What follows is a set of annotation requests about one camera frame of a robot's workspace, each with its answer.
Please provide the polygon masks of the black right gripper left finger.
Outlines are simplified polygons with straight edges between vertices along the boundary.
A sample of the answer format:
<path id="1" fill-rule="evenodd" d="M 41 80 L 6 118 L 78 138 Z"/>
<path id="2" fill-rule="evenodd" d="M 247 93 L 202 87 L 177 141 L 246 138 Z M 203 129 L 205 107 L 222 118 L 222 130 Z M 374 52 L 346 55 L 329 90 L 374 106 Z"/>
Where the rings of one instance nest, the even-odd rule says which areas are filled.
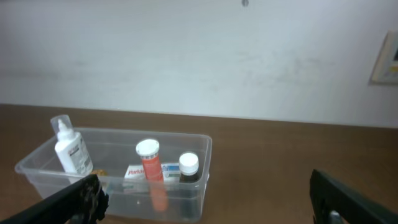
<path id="1" fill-rule="evenodd" d="M 94 224 L 105 218 L 109 195 L 96 174 L 90 174 L 43 201 L 17 213 L 2 224 Z"/>

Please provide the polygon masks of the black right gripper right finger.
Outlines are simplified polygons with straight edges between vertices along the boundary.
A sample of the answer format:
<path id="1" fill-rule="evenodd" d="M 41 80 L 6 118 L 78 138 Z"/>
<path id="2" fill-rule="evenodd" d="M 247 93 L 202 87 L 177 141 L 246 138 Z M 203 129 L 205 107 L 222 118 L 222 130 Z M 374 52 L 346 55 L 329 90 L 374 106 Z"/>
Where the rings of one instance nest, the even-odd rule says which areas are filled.
<path id="1" fill-rule="evenodd" d="M 397 223 L 397 214 L 320 170 L 310 177 L 314 224 Z"/>

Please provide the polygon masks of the small jar gold lid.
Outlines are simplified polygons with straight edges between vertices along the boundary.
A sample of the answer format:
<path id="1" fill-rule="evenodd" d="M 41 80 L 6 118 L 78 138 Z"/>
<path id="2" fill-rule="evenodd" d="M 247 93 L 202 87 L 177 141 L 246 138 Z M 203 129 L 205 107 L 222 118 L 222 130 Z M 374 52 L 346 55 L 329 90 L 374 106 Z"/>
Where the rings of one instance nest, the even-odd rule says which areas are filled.
<path id="1" fill-rule="evenodd" d="M 102 169 L 93 170 L 92 172 L 90 172 L 90 174 L 98 175 L 98 176 L 108 176 L 108 173 Z"/>

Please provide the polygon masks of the white Panadol medicine box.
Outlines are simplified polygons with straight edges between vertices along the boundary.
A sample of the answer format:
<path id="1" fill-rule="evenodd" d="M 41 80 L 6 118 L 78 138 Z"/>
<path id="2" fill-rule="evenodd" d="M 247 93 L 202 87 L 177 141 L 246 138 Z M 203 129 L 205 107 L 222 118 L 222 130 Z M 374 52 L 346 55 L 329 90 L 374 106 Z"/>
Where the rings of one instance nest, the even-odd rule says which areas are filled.
<path id="1" fill-rule="evenodd" d="M 179 163 L 162 163 L 164 182 L 178 182 L 180 180 Z M 150 188 L 146 184 L 137 184 L 132 180 L 143 181 L 146 179 L 142 165 L 129 165 L 125 173 L 123 189 L 125 194 L 148 193 Z"/>

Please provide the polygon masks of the white translucent spray bottle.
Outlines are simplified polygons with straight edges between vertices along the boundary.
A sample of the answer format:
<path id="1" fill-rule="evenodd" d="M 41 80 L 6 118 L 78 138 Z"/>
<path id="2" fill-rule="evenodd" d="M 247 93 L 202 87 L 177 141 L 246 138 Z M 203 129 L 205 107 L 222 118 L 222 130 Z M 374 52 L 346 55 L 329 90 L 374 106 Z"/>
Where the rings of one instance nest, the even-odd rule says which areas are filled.
<path id="1" fill-rule="evenodd" d="M 66 173 L 87 175 L 93 170 L 93 163 L 80 132 L 75 131 L 68 115 L 63 114 L 51 120 L 57 142 L 55 152 Z"/>

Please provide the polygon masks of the orange tube white cap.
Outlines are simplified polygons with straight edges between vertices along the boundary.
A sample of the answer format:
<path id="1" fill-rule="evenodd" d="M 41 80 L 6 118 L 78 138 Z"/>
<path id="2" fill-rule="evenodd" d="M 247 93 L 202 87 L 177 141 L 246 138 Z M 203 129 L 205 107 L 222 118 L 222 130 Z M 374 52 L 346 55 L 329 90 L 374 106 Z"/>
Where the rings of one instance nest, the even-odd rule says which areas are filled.
<path id="1" fill-rule="evenodd" d="M 164 212 L 168 208 L 168 198 L 164 187 L 159 149 L 158 140 L 144 139 L 137 144 L 136 153 L 141 158 L 144 175 L 149 181 L 152 206 L 156 212 Z"/>

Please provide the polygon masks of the dark bottle white cap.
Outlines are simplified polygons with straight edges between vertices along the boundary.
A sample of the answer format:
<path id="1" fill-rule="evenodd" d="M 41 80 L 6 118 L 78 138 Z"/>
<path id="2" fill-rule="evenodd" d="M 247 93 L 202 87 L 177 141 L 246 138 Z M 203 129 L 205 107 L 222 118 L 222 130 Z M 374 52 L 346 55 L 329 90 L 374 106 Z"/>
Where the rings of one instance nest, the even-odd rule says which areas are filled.
<path id="1" fill-rule="evenodd" d="M 184 152 L 179 157 L 180 183 L 183 185 L 182 195 L 196 199 L 198 193 L 193 186 L 200 180 L 199 158 L 194 152 Z"/>

